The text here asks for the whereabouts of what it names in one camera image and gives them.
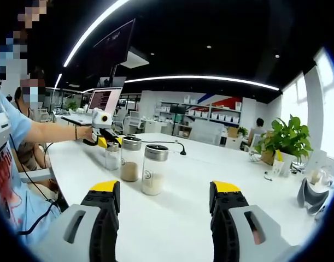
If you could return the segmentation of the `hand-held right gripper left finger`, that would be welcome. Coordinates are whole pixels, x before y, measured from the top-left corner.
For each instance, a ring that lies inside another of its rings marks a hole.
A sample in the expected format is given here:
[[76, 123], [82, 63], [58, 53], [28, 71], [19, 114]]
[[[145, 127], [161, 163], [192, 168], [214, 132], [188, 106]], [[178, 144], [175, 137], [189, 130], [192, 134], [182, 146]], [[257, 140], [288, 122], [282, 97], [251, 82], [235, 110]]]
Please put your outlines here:
[[31, 251], [38, 261], [115, 261], [119, 212], [120, 182], [98, 183], [52, 222]]

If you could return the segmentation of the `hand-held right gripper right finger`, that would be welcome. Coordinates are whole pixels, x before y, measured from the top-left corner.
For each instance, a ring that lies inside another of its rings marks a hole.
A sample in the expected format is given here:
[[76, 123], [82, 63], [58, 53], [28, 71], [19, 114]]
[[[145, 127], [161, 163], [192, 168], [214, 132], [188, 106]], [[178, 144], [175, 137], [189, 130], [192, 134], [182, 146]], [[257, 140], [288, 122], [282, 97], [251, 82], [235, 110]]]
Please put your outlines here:
[[214, 261], [290, 261], [301, 248], [290, 245], [281, 226], [233, 184], [210, 182], [209, 212]]

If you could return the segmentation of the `person's left hand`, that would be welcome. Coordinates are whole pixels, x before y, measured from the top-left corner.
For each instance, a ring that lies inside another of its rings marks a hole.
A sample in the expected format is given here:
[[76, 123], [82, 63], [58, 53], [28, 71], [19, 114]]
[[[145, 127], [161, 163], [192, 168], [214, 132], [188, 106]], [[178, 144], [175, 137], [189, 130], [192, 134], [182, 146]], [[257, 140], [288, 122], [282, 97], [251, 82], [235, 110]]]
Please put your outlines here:
[[86, 139], [89, 142], [94, 142], [92, 139], [92, 127], [91, 126], [80, 126], [76, 127], [76, 139]]

